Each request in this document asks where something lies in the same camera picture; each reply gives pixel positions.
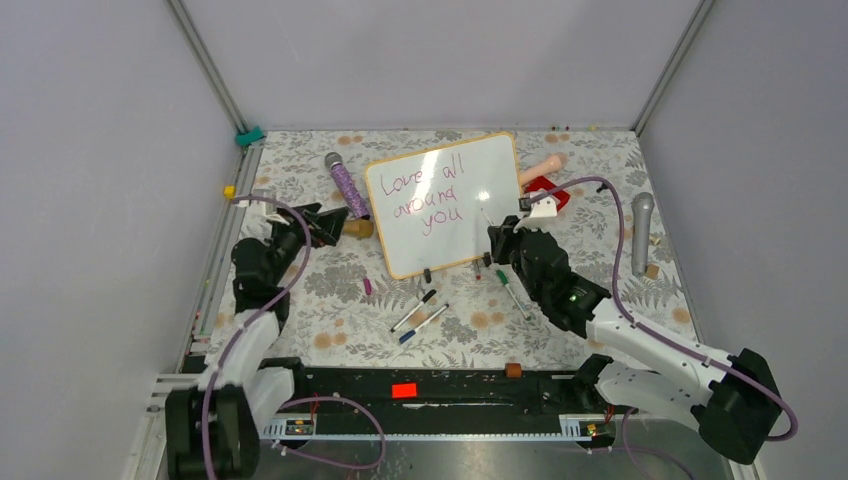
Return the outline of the red tip white marker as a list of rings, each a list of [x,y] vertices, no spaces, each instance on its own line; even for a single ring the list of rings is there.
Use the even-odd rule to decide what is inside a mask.
[[[485,210],[484,210],[483,208],[481,208],[480,210],[481,210],[481,214],[483,215],[484,219],[487,221],[487,223],[489,224],[489,226],[495,226],[494,222],[493,222],[493,221],[492,221],[492,219],[488,216],[488,214],[485,212]]]

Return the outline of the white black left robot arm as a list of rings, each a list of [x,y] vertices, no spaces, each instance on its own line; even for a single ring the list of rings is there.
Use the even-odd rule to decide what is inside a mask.
[[[285,208],[268,203],[268,239],[243,238],[230,260],[239,325],[195,383],[172,390],[165,401],[166,459],[172,479],[251,476],[259,462],[259,433],[282,407],[309,401],[310,385],[291,361],[264,366],[265,352],[289,316],[289,286],[280,283],[299,253],[338,243],[348,208],[318,203]]]

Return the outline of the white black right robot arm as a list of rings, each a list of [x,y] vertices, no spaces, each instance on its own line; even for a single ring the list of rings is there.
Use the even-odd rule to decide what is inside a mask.
[[[650,410],[696,431],[716,453],[751,465],[783,412],[766,359],[688,340],[623,306],[608,289],[574,272],[553,236],[510,215],[487,228],[493,262],[509,265],[529,298],[560,330],[619,350],[633,369],[602,355],[587,360],[575,402],[597,412],[609,402]]]

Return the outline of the yellow framed whiteboard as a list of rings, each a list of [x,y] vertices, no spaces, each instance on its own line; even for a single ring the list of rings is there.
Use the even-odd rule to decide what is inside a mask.
[[[515,139],[506,132],[372,162],[364,180],[389,275],[478,259],[494,224],[519,211]]]

